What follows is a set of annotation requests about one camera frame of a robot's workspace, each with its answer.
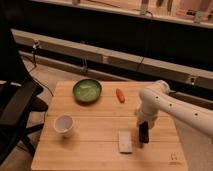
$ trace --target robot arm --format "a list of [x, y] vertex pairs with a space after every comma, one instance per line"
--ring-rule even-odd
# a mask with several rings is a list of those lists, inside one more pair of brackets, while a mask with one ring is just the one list
[[213, 138], [213, 111], [174, 99], [168, 96], [169, 92], [169, 85], [164, 81], [140, 91], [143, 103], [136, 111], [138, 124], [153, 121], [158, 110], [162, 110]]

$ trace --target black object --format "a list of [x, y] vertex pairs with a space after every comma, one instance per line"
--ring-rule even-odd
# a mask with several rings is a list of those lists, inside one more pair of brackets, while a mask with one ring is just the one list
[[139, 125], [139, 142], [149, 143], [149, 124], [148, 122], [143, 122]]
[[46, 111], [47, 104], [36, 97], [43, 88], [25, 68], [0, 5], [0, 165], [19, 141], [33, 156], [35, 149], [28, 134], [43, 128], [27, 128], [31, 111]]

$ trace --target white mug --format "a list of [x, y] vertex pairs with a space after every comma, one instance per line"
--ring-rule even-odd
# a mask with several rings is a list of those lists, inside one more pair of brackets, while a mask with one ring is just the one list
[[74, 132], [74, 121], [69, 115], [60, 115], [54, 121], [54, 129], [63, 137], [68, 138]]

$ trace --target wooden tabletop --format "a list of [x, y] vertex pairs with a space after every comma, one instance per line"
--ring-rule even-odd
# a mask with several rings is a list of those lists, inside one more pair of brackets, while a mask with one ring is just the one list
[[[100, 99], [87, 106], [75, 102], [72, 88], [76, 82], [59, 82], [49, 106], [48, 116], [37, 146], [32, 170], [71, 171], [176, 171], [187, 170], [187, 163], [169, 115], [159, 112], [150, 131], [150, 143], [140, 146], [134, 109], [141, 101], [138, 92], [148, 82], [100, 82]], [[120, 88], [126, 101], [115, 94]], [[75, 132], [68, 139], [53, 129], [60, 114], [74, 118]], [[121, 154], [118, 132], [130, 131], [133, 153]]]

